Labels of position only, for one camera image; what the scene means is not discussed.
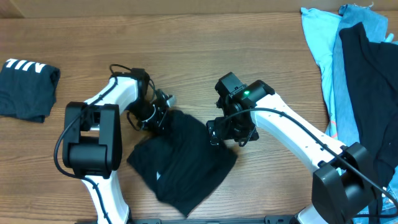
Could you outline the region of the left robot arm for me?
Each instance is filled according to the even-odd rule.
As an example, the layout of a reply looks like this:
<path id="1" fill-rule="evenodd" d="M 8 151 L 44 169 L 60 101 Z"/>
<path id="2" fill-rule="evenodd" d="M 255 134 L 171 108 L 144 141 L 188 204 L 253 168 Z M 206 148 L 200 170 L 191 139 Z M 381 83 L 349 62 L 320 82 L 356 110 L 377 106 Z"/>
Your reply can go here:
<path id="1" fill-rule="evenodd" d="M 139 131 L 163 131 L 175 97 L 158 89 L 153 100 L 146 100 L 153 86 L 143 69 L 115 72 L 97 95 L 65 108 L 65 127 L 56 147 L 62 149 L 63 164 L 73 171 L 72 177 L 88 189 L 97 223 L 132 222 L 117 173 L 123 154 L 120 117 L 124 112 L 134 115 Z"/>

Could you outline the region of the black shorts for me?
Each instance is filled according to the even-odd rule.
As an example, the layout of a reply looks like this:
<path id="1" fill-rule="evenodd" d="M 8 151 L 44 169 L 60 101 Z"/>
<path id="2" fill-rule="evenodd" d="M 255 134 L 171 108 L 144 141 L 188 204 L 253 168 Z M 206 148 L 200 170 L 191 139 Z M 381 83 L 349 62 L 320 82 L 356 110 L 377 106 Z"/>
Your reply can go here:
<path id="1" fill-rule="evenodd" d="M 224 181 L 237 158 L 225 144 L 211 144 L 201 121 L 172 110 L 166 115 L 163 132 L 137 144 L 127 163 L 158 201 L 187 217 Z"/>

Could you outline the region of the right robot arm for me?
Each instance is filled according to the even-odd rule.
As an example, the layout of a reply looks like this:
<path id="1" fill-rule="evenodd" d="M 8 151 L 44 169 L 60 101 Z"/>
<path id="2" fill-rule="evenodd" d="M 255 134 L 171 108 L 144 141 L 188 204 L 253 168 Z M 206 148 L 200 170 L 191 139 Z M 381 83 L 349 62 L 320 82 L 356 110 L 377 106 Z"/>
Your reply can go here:
<path id="1" fill-rule="evenodd" d="M 256 141 L 262 128 L 288 148 L 312 175 L 312 203 L 296 215 L 298 223 L 348 223 L 377 197 L 376 173 L 368 150 L 327 136 L 296 112 L 267 84 L 245 85 L 220 79 L 216 105 L 223 116 L 206 126 L 212 144 L 233 139 Z"/>

